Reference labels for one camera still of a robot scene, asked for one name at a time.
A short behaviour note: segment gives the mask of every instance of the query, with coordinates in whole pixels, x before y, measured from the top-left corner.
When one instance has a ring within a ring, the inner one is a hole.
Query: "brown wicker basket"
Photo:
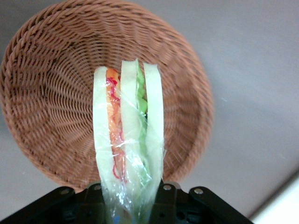
[[[14,139],[52,180],[81,190],[99,179],[93,144],[93,72],[122,60],[156,63],[163,82],[164,179],[179,181],[205,149],[209,81],[184,37],[121,0],[69,0],[27,21],[9,43],[1,105]]]

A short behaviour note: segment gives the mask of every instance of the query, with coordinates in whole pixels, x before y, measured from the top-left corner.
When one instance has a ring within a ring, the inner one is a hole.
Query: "screw head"
[[[94,186],[94,188],[93,188],[94,190],[101,190],[101,185],[96,185],[96,186]]]
[[[164,190],[171,190],[171,186],[166,184],[166,185],[163,186],[163,189]]]
[[[61,195],[66,195],[70,192],[70,189],[66,188],[60,192]]]
[[[202,195],[204,192],[202,191],[202,189],[200,189],[200,188],[196,188],[195,190],[194,190],[194,192],[196,193],[196,194],[198,194],[198,195]]]

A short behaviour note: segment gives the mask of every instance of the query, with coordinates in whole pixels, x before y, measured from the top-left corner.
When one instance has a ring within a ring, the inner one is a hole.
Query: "plastic wrap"
[[[147,223],[163,174],[161,78],[156,65],[144,70],[136,60],[123,61],[121,75],[106,67],[94,73],[96,161],[113,224]]]

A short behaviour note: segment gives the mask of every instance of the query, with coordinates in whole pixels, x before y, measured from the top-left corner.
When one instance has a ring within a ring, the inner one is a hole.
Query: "black plastic mount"
[[[96,183],[75,194],[60,187],[17,211],[0,224],[105,224],[105,203]],[[252,224],[204,187],[189,193],[161,182],[149,224]]]

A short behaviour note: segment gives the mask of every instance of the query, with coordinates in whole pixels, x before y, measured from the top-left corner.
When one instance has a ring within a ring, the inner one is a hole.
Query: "gray floor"
[[[58,0],[1,0],[0,56]],[[181,32],[211,81],[211,143],[181,185],[206,186],[249,216],[299,168],[299,2],[134,0]],[[0,117],[0,220],[58,185],[19,151]]]

